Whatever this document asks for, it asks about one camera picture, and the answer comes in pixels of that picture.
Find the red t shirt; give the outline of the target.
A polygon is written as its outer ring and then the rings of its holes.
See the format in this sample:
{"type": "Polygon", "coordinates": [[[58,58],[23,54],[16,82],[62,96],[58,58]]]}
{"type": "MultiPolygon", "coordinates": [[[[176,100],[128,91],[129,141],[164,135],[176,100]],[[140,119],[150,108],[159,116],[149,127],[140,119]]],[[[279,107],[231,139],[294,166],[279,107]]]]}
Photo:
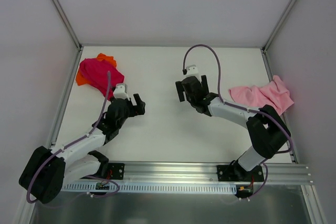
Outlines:
{"type": "Polygon", "coordinates": [[[108,92],[108,100],[110,100],[113,97],[112,88],[124,82],[124,75],[116,69],[111,61],[97,58],[83,60],[79,65],[75,80],[78,86],[88,84],[105,96],[108,87],[108,71],[111,75],[111,87],[108,92]]]}

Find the pink t shirt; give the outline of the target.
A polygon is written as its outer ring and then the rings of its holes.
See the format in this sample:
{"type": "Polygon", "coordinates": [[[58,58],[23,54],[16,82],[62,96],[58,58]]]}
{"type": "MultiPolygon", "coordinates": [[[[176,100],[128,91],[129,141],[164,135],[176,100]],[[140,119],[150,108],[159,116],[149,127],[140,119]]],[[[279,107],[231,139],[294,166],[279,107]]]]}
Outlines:
{"type": "Polygon", "coordinates": [[[272,81],[262,87],[237,86],[228,89],[228,92],[236,103],[259,108],[271,105],[279,115],[294,105],[290,91],[278,75],[274,75],[272,81]]]}

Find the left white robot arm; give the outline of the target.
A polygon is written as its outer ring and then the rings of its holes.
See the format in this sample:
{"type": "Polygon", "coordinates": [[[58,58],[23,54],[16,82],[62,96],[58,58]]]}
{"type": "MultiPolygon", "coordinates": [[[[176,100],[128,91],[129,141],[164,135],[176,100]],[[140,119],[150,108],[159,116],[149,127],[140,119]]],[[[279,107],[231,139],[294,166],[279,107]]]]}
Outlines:
{"type": "Polygon", "coordinates": [[[62,188],[83,177],[106,178],[109,160],[98,151],[118,134],[128,118],[145,114],[145,102],[133,98],[112,98],[92,128],[83,136],[60,147],[34,150],[20,178],[29,203],[51,202],[62,188]]]}

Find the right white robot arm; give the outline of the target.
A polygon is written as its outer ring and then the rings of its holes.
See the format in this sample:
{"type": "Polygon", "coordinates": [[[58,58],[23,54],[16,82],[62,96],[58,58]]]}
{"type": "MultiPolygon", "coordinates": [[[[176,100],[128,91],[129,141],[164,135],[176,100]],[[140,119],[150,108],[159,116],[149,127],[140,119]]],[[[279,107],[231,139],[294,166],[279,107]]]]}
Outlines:
{"type": "Polygon", "coordinates": [[[251,147],[223,171],[219,179],[247,181],[261,164],[281,154],[280,149],[291,142],[291,134],[283,120],[270,105],[249,109],[221,100],[208,91],[206,76],[189,76],[175,83],[180,102],[187,101],[198,113],[229,120],[248,131],[251,147]]]}

